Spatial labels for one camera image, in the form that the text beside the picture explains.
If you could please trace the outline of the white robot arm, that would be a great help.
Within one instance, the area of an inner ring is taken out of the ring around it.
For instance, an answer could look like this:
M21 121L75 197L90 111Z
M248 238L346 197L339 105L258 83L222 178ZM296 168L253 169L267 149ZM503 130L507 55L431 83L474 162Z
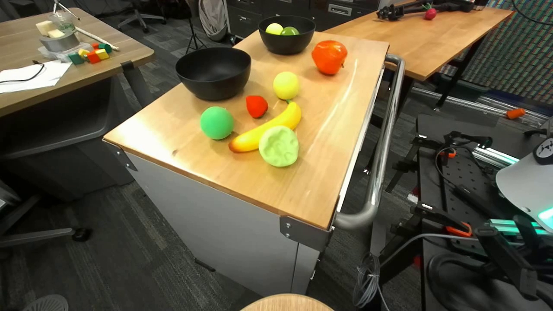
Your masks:
M517 209L553 233L553 136L517 164L500 169L497 185Z

